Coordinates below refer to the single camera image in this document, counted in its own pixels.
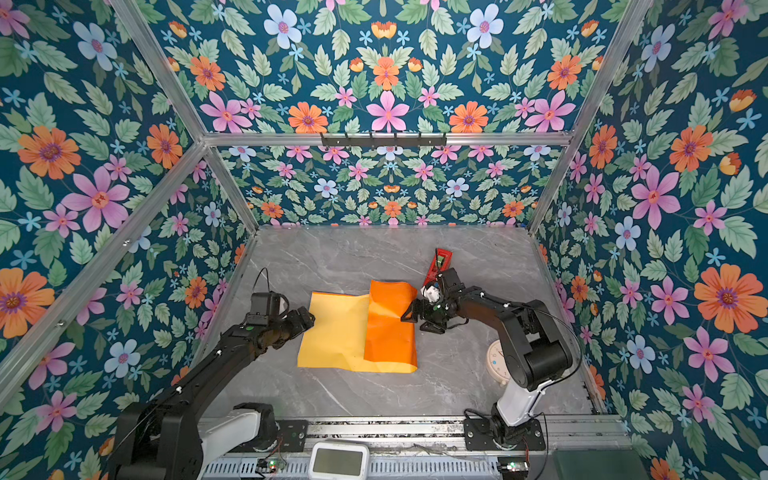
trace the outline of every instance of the orange flower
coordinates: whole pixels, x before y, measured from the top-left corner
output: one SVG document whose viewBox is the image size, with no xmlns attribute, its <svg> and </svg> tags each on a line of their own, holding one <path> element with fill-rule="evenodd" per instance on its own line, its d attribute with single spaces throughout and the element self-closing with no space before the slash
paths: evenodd
<svg viewBox="0 0 768 480">
<path fill-rule="evenodd" d="M 581 59 L 578 56 L 565 55 L 562 61 L 556 61 L 552 65 L 552 71 L 547 75 L 550 88 L 565 90 L 576 81 L 576 75 L 581 73 Z"/>
<path fill-rule="evenodd" d="M 571 282 L 571 293 L 574 294 L 574 300 L 577 302 L 585 301 L 587 299 L 587 292 L 589 292 L 589 286 L 587 286 L 583 278 L 577 275 Z"/>
<path fill-rule="evenodd" d="M 291 107 L 288 110 L 291 118 L 288 119 L 288 123 L 291 127 L 296 128 L 298 134 L 324 134 L 328 130 L 328 119 L 325 115 L 321 115 L 320 107 L 310 104 L 305 101 L 300 101 L 298 107 Z"/>
<path fill-rule="evenodd" d="M 598 29 L 599 24 L 600 22 L 597 20 L 590 20 L 585 23 L 584 26 L 581 27 L 581 36 L 588 37 L 589 35 L 592 35 L 594 31 Z"/>
<path fill-rule="evenodd" d="M 755 95 L 755 92 L 751 90 L 739 90 L 730 98 L 728 106 L 730 106 L 731 111 L 742 111 L 744 108 L 749 107 L 756 99 L 757 95 Z"/>
<path fill-rule="evenodd" d="M 726 175 L 736 175 L 741 170 L 741 159 L 736 152 L 729 153 L 720 161 L 720 171 Z"/>
<path fill-rule="evenodd" d="M 401 209 L 402 207 L 400 207 L 400 204 L 398 204 L 397 202 L 389 202 L 384 207 L 384 213 L 394 218 L 402 213 Z"/>
<path fill-rule="evenodd" d="M 392 90 L 392 87 L 399 82 L 397 78 L 399 73 L 400 67 L 395 65 L 391 57 L 381 57 L 379 64 L 373 68 L 373 74 L 376 76 L 373 80 L 384 90 Z"/>
<path fill-rule="evenodd" d="M 176 34 L 178 38 L 186 38 L 187 37 L 187 27 L 183 26 L 181 23 L 173 21 L 168 24 L 170 27 L 170 30 Z"/>
<path fill-rule="evenodd" d="M 595 368 L 594 365 L 589 365 L 589 373 L 592 374 L 592 379 L 594 379 L 594 384 L 598 388 L 600 398 L 605 400 L 605 389 L 603 388 L 603 386 L 605 386 L 605 381 L 603 380 L 603 376 L 598 373 L 598 369 Z"/>
<path fill-rule="evenodd" d="M 674 153 L 670 155 L 670 163 L 674 169 L 683 172 L 687 168 L 689 172 L 699 167 L 699 162 L 705 161 L 710 156 L 712 150 L 709 146 L 712 144 L 712 134 L 704 133 L 707 127 L 697 125 L 696 129 L 691 127 L 683 130 L 680 138 L 675 138 L 672 142 Z"/>
<path fill-rule="evenodd" d="M 20 268 L 0 270 L 0 328 L 11 339 L 27 333 L 27 322 L 35 325 L 45 313 L 43 306 L 54 300 L 52 288 L 43 288 L 48 281 L 40 273 L 24 277 Z"/>
<path fill-rule="evenodd" d="M 264 202 L 261 204 L 261 210 L 269 218 L 280 218 L 283 216 L 283 208 L 280 205 L 276 205 L 273 202 Z"/>
<path fill-rule="evenodd" d="M 147 137 L 147 146 L 152 150 L 152 158 L 157 163 L 162 163 L 163 168 L 170 170 L 182 154 L 179 137 L 175 131 L 170 131 L 165 124 L 149 127 L 151 137 Z"/>
<path fill-rule="evenodd" d="M 524 209 L 525 205 L 523 205 L 522 202 L 510 202 L 504 205 L 504 210 L 502 210 L 502 212 L 504 212 L 505 217 L 516 217 L 523 213 Z"/>
<path fill-rule="evenodd" d="M 193 278 L 190 281 L 190 285 L 187 287 L 187 298 L 184 299 L 184 302 L 190 306 L 190 308 L 197 308 L 202 303 L 203 300 L 205 300 L 205 294 L 208 293 L 208 287 L 205 286 L 206 281 L 203 280 L 202 276 L 199 276 L 198 278 Z"/>
<path fill-rule="evenodd" d="M 240 263 L 240 259 L 243 258 L 243 253 L 245 253 L 245 243 L 241 243 L 240 246 L 235 249 L 235 265 Z"/>
<path fill-rule="evenodd" d="M 650 463 L 650 476 L 654 480 L 680 480 L 677 472 L 664 459 L 654 458 Z"/>
<path fill-rule="evenodd" d="M 485 116 L 488 110 L 485 107 L 479 107 L 476 101 L 469 101 L 466 106 L 459 105 L 455 113 L 449 120 L 453 125 L 451 131 L 455 134 L 479 134 L 488 124 L 488 117 Z"/>
<path fill-rule="evenodd" d="M 589 147 L 590 164 L 592 167 L 605 168 L 614 157 L 614 148 L 618 145 L 616 129 L 603 125 L 600 131 L 592 137 L 592 146 Z"/>
<path fill-rule="evenodd" d="M 197 83 L 204 85 L 208 90 L 224 89 L 224 83 L 227 79 L 221 73 L 221 67 L 216 65 L 215 61 L 208 61 L 208 57 L 200 57 L 200 59 L 192 57 L 190 71 L 192 75 L 196 75 Z"/>
<path fill-rule="evenodd" d="M 397 24 L 393 22 L 375 22 L 371 24 L 371 31 L 376 38 L 392 38 L 397 32 Z"/>
<path fill-rule="evenodd" d="M 422 65 L 422 61 L 418 58 L 411 58 L 408 60 L 408 69 L 412 72 L 420 71 L 422 68 L 424 68 L 424 65 Z"/>
<path fill-rule="evenodd" d="M 699 303 L 699 312 L 704 319 L 715 319 L 715 328 L 733 333 L 736 323 L 739 331 L 748 333 L 757 329 L 759 317 L 768 316 L 768 300 L 753 293 L 763 291 L 763 284 L 754 273 L 741 276 L 737 265 L 724 263 L 720 272 L 713 266 L 701 274 L 704 283 L 697 283 L 694 296 Z"/>
<path fill-rule="evenodd" d="M 362 59 L 360 57 L 353 58 L 352 61 L 349 63 L 349 69 L 351 71 L 362 71 Z"/>
<path fill-rule="evenodd" d="M 24 134 L 18 143 L 23 147 L 18 156 L 31 164 L 29 170 L 40 177 L 47 174 L 52 180 L 60 180 L 64 174 L 74 172 L 72 165 L 80 164 L 80 155 L 75 153 L 80 147 L 58 128 L 35 127 L 35 135 Z"/>
<path fill-rule="evenodd" d="M 187 376 L 189 372 L 190 372 L 190 367 L 188 366 L 181 367 L 181 371 L 179 371 L 178 375 L 174 375 L 174 378 L 170 381 L 170 385 L 174 386 L 177 383 L 179 383 L 181 379 Z"/>
</svg>

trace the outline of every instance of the black mounting plate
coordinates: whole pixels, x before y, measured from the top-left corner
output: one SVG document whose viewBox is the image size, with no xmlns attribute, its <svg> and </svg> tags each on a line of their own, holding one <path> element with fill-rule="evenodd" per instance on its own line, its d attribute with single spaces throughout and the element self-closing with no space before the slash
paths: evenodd
<svg viewBox="0 0 768 480">
<path fill-rule="evenodd" d="M 509 449 L 509 451 L 538 451 L 546 449 L 544 433 L 541 423 L 537 419 L 528 420 L 525 424 L 527 430 L 523 435 L 523 441 Z M 491 436 L 491 423 L 486 419 L 464 419 L 464 441 L 467 450 L 485 451 L 499 450 L 499 446 Z"/>
</svg>

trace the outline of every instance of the pink flower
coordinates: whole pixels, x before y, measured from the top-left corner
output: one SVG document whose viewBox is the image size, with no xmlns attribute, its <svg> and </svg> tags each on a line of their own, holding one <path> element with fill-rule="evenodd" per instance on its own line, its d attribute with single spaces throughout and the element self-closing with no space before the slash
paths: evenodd
<svg viewBox="0 0 768 480">
<path fill-rule="evenodd" d="M 187 226 L 190 223 L 190 219 L 184 218 L 184 214 L 173 215 L 170 219 L 173 222 L 170 229 L 176 232 L 176 235 L 179 237 L 190 231 L 190 228 Z"/>
<path fill-rule="evenodd" d="M 429 105 L 437 105 L 437 100 L 439 98 L 440 94 L 435 91 L 435 87 L 429 87 L 429 90 L 422 88 L 422 96 L 419 97 L 419 101 L 424 103 L 424 108 L 427 108 Z"/>
<path fill-rule="evenodd" d="M 559 288 L 557 291 L 558 295 L 560 295 L 560 303 L 562 304 L 563 310 L 565 311 L 565 319 L 568 321 L 568 323 L 576 323 L 576 317 L 572 312 L 574 305 L 576 304 L 576 300 L 574 300 L 573 297 L 568 296 L 568 294 L 565 292 L 565 288 Z"/>
<path fill-rule="evenodd" d="M 414 168 L 413 171 L 416 172 L 416 178 L 420 180 L 426 180 L 427 178 L 430 178 L 432 175 L 434 175 L 434 172 L 432 172 L 433 166 L 429 165 L 427 167 L 427 164 L 422 162 L 421 165 Z"/>
<path fill-rule="evenodd" d="M 179 185 L 176 191 L 173 192 L 170 196 L 170 204 L 175 205 L 176 202 L 179 202 L 180 204 L 182 204 L 185 201 L 187 201 L 187 198 L 184 196 L 184 193 L 187 192 L 189 189 L 190 188 L 185 184 Z"/>
<path fill-rule="evenodd" d="M 7 37 L 15 31 L 22 37 L 29 38 L 27 29 L 22 25 L 22 23 L 29 22 L 29 17 L 24 12 L 12 10 L 12 8 L 13 2 L 11 0 L 0 0 L 0 33 Z"/>
<path fill-rule="evenodd" d="M 406 104 L 395 105 L 395 95 L 389 90 L 382 93 L 381 102 L 381 106 L 376 104 L 366 106 L 368 113 L 378 117 L 371 124 L 371 130 L 379 131 L 384 127 L 387 133 L 390 133 L 393 127 L 395 130 L 405 130 L 406 123 L 400 117 L 407 114 L 411 108 Z"/>
<path fill-rule="evenodd" d="M 709 203 L 707 203 L 706 210 L 703 208 L 697 208 L 695 210 L 699 220 L 694 222 L 694 227 L 703 227 L 704 233 L 709 236 L 710 233 L 712 233 L 712 227 L 715 227 L 718 230 L 725 228 L 725 222 L 723 222 L 720 218 L 725 215 L 727 211 L 728 209 L 725 207 L 715 209 L 715 200 L 710 200 Z"/>
<path fill-rule="evenodd" d="M 750 7 L 744 5 L 743 0 L 723 0 L 722 7 L 722 12 L 712 15 L 709 19 L 710 25 L 715 26 L 710 32 L 710 40 L 717 37 L 719 33 L 722 33 L 723 37 L 729 36 L 733 31 L 733 23 L 750 12 Z"/>
<path fill-rule="evenodd" d="M 118 204 L 118 200 L 128 198 L 130 190 L 124 185 L 109 187 L 109 173 L 106 168 L 99 167 L 94 172 L 95 185 L 84 175 L 72 175 L 74 184 L 85 193 L 69 194 L 61 204 L 70 210 L 81 211 L 88 209 L 83 216 L 85 231 L 92 232 L 101 226 L 101 217 L 112 228 L 118 228 L 128 218 L 128 210 Z"/>
<path fill-rule="evenodd" d="M 667 321 L 667 325 L 674 323 L 674 314 L 676 313 L 682 318 L 688 318 L 690 314 L 688 309 L 682 302 L 688 297 L 688 289 L 678 287 L 673 290 L 672 279 L 667 277 L 662 282 L 664 289 L 662 290 L 658 285 L 651 285 L 650 291 L 660 300 L 655 300 L 651 304 L 650 308 L 654 312 L 664 311 L 664 319 Z"/>
<path fill-rule="evenodd" d="M 532 114 L 535 111 L 535 102 L 533 100 L 528 100 L 527 98 L 523 98 L 523 101 L 517 105 L 515 105 L 515 116 L 520 117 L 522 115 L 523 118 L 528 118 L 528 114 Z"/>
<path fill-rule="evenodd" d="M 650 162 L 648 161 L 648 156 L 646 154 L 643 154 L 642 157 L 634 158 L 634 167 L 629 169 L 629 173 L 633 174 L 634 177 L 632 177 L 632 180 L 637 181 L 638 179 L 642 178 L 645 180 L 646 177 L 646 171 L 650 168 Z"/>
<path fill-rule="evenodd" d="M 230 132 L 239 134 L 242 132 L 240 127 L 250 127 L 253 123 L 240 113 L 240 102 L 237 100 L 229 100 L 227 106 L 224 106 L 224 100 L 218 94 L 210 92 L 208 94 L 208 100 L 213 105 L 203 104 L 200 109 L 206 115 L 215 117 L 214 129 L 216 131 L 225 131 L 230 129 Z"/>
<path fill-rule="evenodd" d="M 422 5 L 429 4 L 429 6 L 432 7 L 432 10 L 437 10 L 440 6 L 440 0 L 419 0 L 419 3 Z"/>
<path fill-rule="evenodd" d="M 76 407 L 70 406 L 77 397 L 77 393 L 70 393 L 65 398 L 64 393 L 61 390 L 57 390 L 51 397 L 51 405 L 39 406 L 35 410 L 35 413 L 40 417 L 36 432 L 42 432 L 49 425 L 53 432 L 61 430 L 61 426 L 64 425 L 64 419 L 68 419 L 78 412 Z"/>
<path fill-rule="evenodd" d="M 576 157 L 568 165 L 571 168 L 571 180 L 576 180 L 576 183 L 581 181 L 581 175 L 587 173 L 585 163 L 587 163 L 587 154 L 576 153 Z"/>
<path fill-rule="evenodd" d="M 704 365 L 704 373 L 707 374 L 707 378 L 712 382 L 717 381 L 717 369 L 725 373 L 736 372 L 733 364 L 728 359 L 720 356 L 721 353 L 725 353 L 728 350 L 727 340 L 715 339 L 710 344 L 710 334 L 701 326 L 696 330 L 696 338 L 699 339 L 698 342 L 692 337 L 683 339 L 685 346 L 695 352 L 688 357 L 688 365 L 695 369 Z"/>
<path fill-rule="evenodd" d="M 493 177 L 500 177 L 504 173 L 504 165 L 502 165 L 502 161 L 498 161 L 495 164 L 489 164 L 488 169 L 485 171 L 488 175 Z"/>
<path fill-rule="evenodd" d="M 205 169 L 207 166 L 208 164 L 203 160 L 197 162 L 197 165 L 194 166 L 194 170 L 192 170 L 192 180 L 194 180 L 194 183 L 200 183 L 200 180 L 205 180 L 208 178 L 208 176 L 205 174 Z"/>
<path fill-rule="evenodd" d="M 91 318 L 91 313 L 95 313 L 96 315 L 104 313 L 104 304 L 97 302 L 96 300 L 103 299 L 106 294 L 107 289 L 104 287 L 100 286 L 96 289 L 91 300 L 88 302 L 88 305 L 78 313 L 77 320 L 80 325 L 85 325 L 88 322 L 88 319 Z"/>
<path fill-rule="evenodd" d="M 62 343 L 44 356 L 35 371 L 29 376 L 29 388 L 38 389 L 45 382 L 48 372 L 51 372 L 51 375 L 64 375 L 67 372 L 67 363 L 59 359 L 72 353 L 73 349 L 74 343 Z"/>
<path fill-rule="evenodd" d="M 594 232 L 598 231 L 598 220 L 600 217 L 596 217 L 592 212 L 584 218 L 584 231 L 590 235 L 594 235 Z"/>
<path fill-rule="evenodd" d="M 578 334 L 582 340 L 584 340 L 585 345 L 589 345 L 592 343 L 592 332 L 589 331 L 588 326 L 582 326 L 581 327 L 581 333 Z"/>
<path fill-rule="evenodd" d="M 43 216 L 50 220 L 45 229 L 49 232 L 58 230 L 58 234 L 63 238 L 69 236 L 69 230 L 80 230 L 80 225 L 74 221 L 78 217 L 78 212 L 67 212 L 67 208 L 62 205 L 56 205 L 56 211 L 50 210 L 43 212 Z"/>
<path fill-rule="evenodd" d="M 136 282 L 131 282 L 130 285 L 126 285 L 125 283 L 120 285 L 120 291 L 122 293 L 118 295 L 116 300 L 123 303 L 124 310 L 128 310 L 131 308 L 131 304 L 139 304 L 139 295 L 144 292 L 144 289 L 140 288 Z"/>
<path fill-rule="evenodd" d="M 357 101 L 357 97 L 352 94 L 352 88 L 339 87 L 339 93 L 336 94 L 336 100 L 339 101 L 339 106 L 347 106 L 352 108 L 352 103 Z"/>
<path fill-rule="evenodd" d="M 710 409 L 715 406 L 715 401 L 708 396 L 702 398 L 701 387 L 698 383 L 694 385 L 693 391 L 686 386 L 683 387 L 683 393 L 688 397 L 683 400 L 683 407 L 694 412 L 694 418 L 697 422 L 701 423 L 703 419 L 707 419 L 708 422 L 715 421 L 715 415 L 710 412 Z"/>
<path fill-rule="evenodd" d="M 575 104 L 565 104 L 565 90 L 560 90 L 552 97 L 552 103 L 550 104 L 543 98 L 539 98 L 536 101 L 535 108 L 539 113 L 538 115 L 531 115 L 531 117 L 525 121 L 525 124 L 529 127 L 538 125 L 536 131 L 543 132 L 549 131 L 549 127 L 552 126 L 552 130 L 559 131 L 565 128 L 565 121 L 560 118 L 562 115 L 570 114 L 575 108 Z"/>
<path fill-rule="evenodd" d="M 477 161 L 483 161 L 486 157 L 493 157 L 492 148 L 491 145 L 474 145 L 469 151 L 469 156 L 477 157 Z"/>
<path fill-rule="evenodd" d="M 261 105 L 254 104 L 250 98 L 247 101 L 240 100 L 240 113 L 248 114 L 248 118 L 253 120 L 254 118 L 261 118 Z"/>
<path fill-rule="evenodd" d="M 126 175 L 134 173 L 134 171 L 126 167 L 125 164 L 126 162 L 123 157 L 117 158 L 114 155 L 110 155 L 109 163 L 104 164 L 104 168 L 112 172 L 109 176 L 111 180 L 117 180 L 119 178 L 121 182 L 125 182 L 128 180 Z"/>
<path fill-rule="evenodd" d="M 597 205 L 600 202 L 600 195 L 605 192 L 603 183 L 603 174 L 589 174 L 589 184 L 584 185 L 584 191 L 587 192 L 587 203 L 594 202 Z"/>
<path fill-rule="evenodd" d="M 310 147 L 309 145 L 305 146 L 288 146 L 286 147 L 288 149 L 288 158 L 296 158 L 296 161 L 298 161 L 300 164 L 304 163 L 305 158 L 312 158 L 312 154 L 309 152 Z"/>
<path fill-rule="evenodd" d="M 643 299 L 643 296 L 638 292 L 640 289 L 640 282 L 631 282 L 628 278 L 625 278 L 624 285 L 626 286 L 619 288 L 621 293 L 624 294 L 624 298 L 621 301 L 623 303 L 629 303 L 629 305 L 634 308 L 637 306 L 637 301 Z"/>
<path fill-rule="evenodd" d="M 461 150 L 459 145 L 445 145 L 444 147 L 433 151 L 432 158 L 439 158 L 440 164 L 445 165 L 445 162 L 448 160 L 456 160 L 458 158 L 456 152 L 459 150 Z"/>
<path fill-rule="evenodd" d="M 341 164 L 342 158 L 349 158 L 349 152 L 344 151 L 344 147 L 320 147 L 320 151 L 324 151 L 323 160 L 330 161 L 336 165 Z"/>
<path fill-rule="evenodd" d="M 674 195 L 664 195 L 675 188 L 679 177 L 679 173 L 672 172 L 659 182 L 659 169 L 651 166 L 645 179 L 647 187 L 640 184 L 632 187 L 632 196 L 642 200 L 635 205 L 632 217 L 643 218 L 648 213 L 648 224 L 656 230 L 661 223 L 661 210 L 672 214 L 680 209 L 680 202 Z"/>
<path fill-rule="evenodd" d="M 349 167 L 349 178 L 354 178 L 357 181 L 360 181 L 361 178 L 368 178 L 367 171 L 367 168 L 357 162 L 354 167 Z"/>
<path fill-rule="evenodd" d="M 277 171 L 280 172 L 281 177 L 285 177 L 288 180 L 293 178 L 293 175 L 296 175 L 296 171 L 293 169 L 293 165 L 285 165 L 285 162 L 280 162 L 280 164 L 277 165 Z"/>
</svg>

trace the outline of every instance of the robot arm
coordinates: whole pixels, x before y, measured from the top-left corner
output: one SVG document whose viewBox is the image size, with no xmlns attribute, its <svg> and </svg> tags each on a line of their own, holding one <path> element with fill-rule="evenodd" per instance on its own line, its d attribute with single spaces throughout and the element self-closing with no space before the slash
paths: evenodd
<svg viewBox="0 0 768 480">
<path fill-rule="evenodd" d="M 270 346 L 278 349 L 314 325 L 314 316 L 304 307 L 281 313 L 281 298 L 273 292 L 254 293 L 244 321 L 222 334 L 213 352 L 178 384 L 148 404 L 132 404 L 123 411 L 109 478 L 188 480 L 198 478 L 221 453 L 254 437 L 264 440 L 265 449 L 271 446 L 276 439 L 271 406 L 243 404 L 224 419 L 198 422 L 240 370 Z"/>
</svg>

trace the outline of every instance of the display screen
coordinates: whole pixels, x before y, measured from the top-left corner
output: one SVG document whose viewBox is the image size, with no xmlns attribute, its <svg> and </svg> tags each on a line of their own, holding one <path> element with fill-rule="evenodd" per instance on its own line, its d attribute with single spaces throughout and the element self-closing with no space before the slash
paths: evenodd
<svg viewBox="0 0 768 480">
<path fill-rule="evenodd" d="M 362 452 L 350 450 L 317 449 L 313 472 L 336 475 L 360 475 Z"/>
</svg>

